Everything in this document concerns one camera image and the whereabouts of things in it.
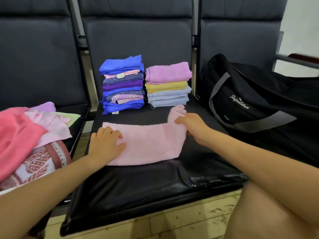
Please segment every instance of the tiled floor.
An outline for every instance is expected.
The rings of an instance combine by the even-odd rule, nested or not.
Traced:
[[[83,156],[88,142],[83,134],[74,159]],[[211,197],[143,217],[76,233],[65,238],[74,239],[213,239],[223,238],[241,191]],[[57,239],[65,215],[50,218],[46,239]]]

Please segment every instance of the towel tag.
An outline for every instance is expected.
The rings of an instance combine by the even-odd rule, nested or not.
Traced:
[[[121,79],[121,78],[124,78],[125,77],[125,74],[124,73],[120,73],[120,74],[117,74],[116,77],[118,79]]]

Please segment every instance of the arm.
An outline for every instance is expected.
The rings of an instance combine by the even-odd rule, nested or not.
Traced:
[[[197,115],[175,121],[195,140],[218,153],[303,220],[319,227],[319,169],[246,144],[210,129]]]
[[[116,144],[119,131],[107,127],[93,133],[89,154],[70,165],[0,196],[0,235],[20,239],[54,206],[125,149]]]

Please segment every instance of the chair backrest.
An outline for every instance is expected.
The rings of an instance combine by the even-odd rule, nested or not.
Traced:
[[[0,110],[88,104],[67,0],[0,0]]]
[[[106,59],[141,54],[147,68],[191,66],[193,0],[78,0],[98,98]]]
[[[287,0],[200,0],[198,72],[222,53],[230,62],[272,69]]]

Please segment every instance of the bag handle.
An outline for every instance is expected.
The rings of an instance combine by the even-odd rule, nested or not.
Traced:
[[[249,121],[249,122],[240,122],[236,123],[234,125],[225,123],[220,116],[216,113],[214,104],[213,104],[213,97],[217,94],[217,92],[220,90],[221,86],[225,83],[225,81],[230,77],[230,75],[226,72],[216,83],[216,85],[213,88],[211,97],[209,99],[209,106],[212,110],[215,118],[223,124],[225,127],[233,128],[235,130],[246,132],[246,133],[254,133],[254,132],[260,132],[263,130],[271,129],[277,126],[285,125],[289,122],[292,122],[296,120],[297,118],[289,115],[288,113],[278,111],[274,114],[272,114],[269,117],[266,117],[261,120],[256,121]]]

